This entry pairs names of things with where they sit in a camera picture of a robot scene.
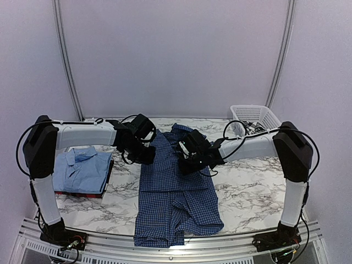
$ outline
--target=marble surface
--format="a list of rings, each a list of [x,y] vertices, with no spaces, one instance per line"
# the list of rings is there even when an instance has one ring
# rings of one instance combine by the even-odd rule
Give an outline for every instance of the marble surface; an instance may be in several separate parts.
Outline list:
[[[153,118],[161,131],[174,123],[198,129],[210,141],[222,137],[227,119]],[[107,146],[98,151],[112,152],[115,165],[102,199],[57,195],[65,224],[102,233],[134,235],[138,213],[140,165],[126,165],[119,152]],[[217,166],[213,182],[219,198],[224,228],[219,234],[234,234],[276,227],[281,217],[285,181],[277,158],[242,159]]]

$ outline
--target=white plastic basket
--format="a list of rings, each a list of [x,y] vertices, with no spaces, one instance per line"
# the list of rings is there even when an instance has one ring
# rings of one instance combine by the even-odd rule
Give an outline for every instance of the white plastic basket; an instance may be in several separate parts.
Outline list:
[[[242,104],[231,106],[230,109],[234,120],[260,122],[265,129],[273,129],[281,125],[280,120],[266,106]],[[245,135],[245,130],[241,124],[234,123],[233,128],[239,136]]]

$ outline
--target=plaid shirt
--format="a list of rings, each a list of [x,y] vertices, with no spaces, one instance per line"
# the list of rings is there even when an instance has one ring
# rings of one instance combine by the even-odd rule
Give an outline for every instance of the plaid shirt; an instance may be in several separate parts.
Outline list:
[[[174,124],[171,132],[157,132],[154,163],[142,165],[136,246],[167,248],[184,245],[184,232],[212,235],[224,224],[212,179],[196,172],[182,176],[173,148],[192,129]],[[202,170],[209,175],[208,168]]]

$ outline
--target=folded shirt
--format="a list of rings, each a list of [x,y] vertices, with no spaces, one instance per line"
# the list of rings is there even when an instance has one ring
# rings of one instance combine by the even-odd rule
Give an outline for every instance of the folded shirt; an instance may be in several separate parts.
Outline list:
[[[73,148],[55,160],[54,191],[100,194],[107,180],[111,153],[97,152],[94,147]]]

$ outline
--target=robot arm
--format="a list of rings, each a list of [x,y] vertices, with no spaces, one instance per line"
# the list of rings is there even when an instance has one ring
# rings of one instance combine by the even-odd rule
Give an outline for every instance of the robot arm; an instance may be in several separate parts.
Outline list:
[[[179,151],[183,153],[179,167],[184,175],[242,158],[278,157],[286,179],[283,213],[278,230],[255,236],[254,244],[258,251],[264,251],[301,241],[297,225],[307,200],[313,149],[291,122],[243,139],[218,139],[212,145],[194,130],[179,142]]]
[[[66,246],[73,242],[73,237],[80,236],[85,240],[86,236],[65,229],[60,216],[52,183],[56,150],[71,146],[114,146],[122,153],[127,152],[128,159],[133,162],[151,164],[155,148],[149,147],[149,143],[155,134],[154,124],[142,114],[125,123],[101,118],[93,123],[62,122],[40,116],[23,144],[23,153],[29,169],[32,197],[45,223],[41,239]]]

